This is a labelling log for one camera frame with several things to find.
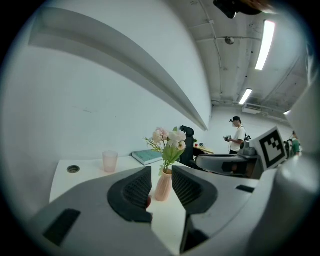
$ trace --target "pink vase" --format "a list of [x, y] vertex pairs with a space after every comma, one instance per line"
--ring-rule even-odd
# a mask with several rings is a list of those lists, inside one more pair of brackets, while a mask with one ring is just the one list
[[172, 171], [168, 169], [166, 172], [164, 173], [162, 170], [162, 176], [158, 181], [154, 194], [155, 199], [160, 202], [168, 199], [172, 187]]

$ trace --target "ceiling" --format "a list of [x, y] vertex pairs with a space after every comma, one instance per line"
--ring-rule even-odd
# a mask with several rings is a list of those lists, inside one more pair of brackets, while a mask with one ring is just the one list
[[[201, 54], [210, 85], [212, 104], [234, 105], [247, 88], [247, 103], [262, 106], [265, 116], [285, 120], [307, 87], [305, 39], [288, 16], [238, 13], [227, 18], [212, 0], [170, 0], [188, 27]], [[275, 22], [271, 49], [263, 70], [256, 70], [264, 20]], [[225, 37], [233, 37], [229, 45]]]

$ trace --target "air vent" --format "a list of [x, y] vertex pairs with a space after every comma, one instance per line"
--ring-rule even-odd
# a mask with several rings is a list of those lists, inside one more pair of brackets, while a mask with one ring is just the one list
[[262, 108], [260, 106], [250, 105], [250, 104], [245, 104], [242, 107], [242, 112], [253, 114], [253, 115], [261, 113], [261, 110]]

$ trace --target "person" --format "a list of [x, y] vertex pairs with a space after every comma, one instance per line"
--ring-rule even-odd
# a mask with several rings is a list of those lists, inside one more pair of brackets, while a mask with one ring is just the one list
[[237, 130], [235, 132], [234, 137], [228, 138], [226, 141], [231, 142], [230, 154], [238, 154], [240, 150], [240, 145], [242, 142], [245, 141], [245, 138], [246, 138], [246, 129], [242, 125], [242, 122], [239, 116], [235, 116], [233, 118], [232, 126], [237, 127]]
[[300, 142], [298, 140], [297, 134], [295, 131], [292, 133], [293, 139], [292, 139], [292, 151], [294, 156], [300, 155]]

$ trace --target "white t-shirt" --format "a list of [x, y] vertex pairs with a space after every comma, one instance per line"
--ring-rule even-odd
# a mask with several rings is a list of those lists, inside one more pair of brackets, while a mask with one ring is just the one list
[[[242, 141], [245, 141], [245, 138], [246, 138], [246, 129], [244, 128], [243, 125], [241, 125], [237, 130], [236, 130], [236, 133], [235, 133], [235, 136], [233, 137], [234, 140], [242, 140]], [[235, 143], [235, 142], [231, 142], [231, 148], [230, 148], [232, 151], [235, 151], [235, 152], [239, 152], [240, 150], [240, 144], [238, 143]]]

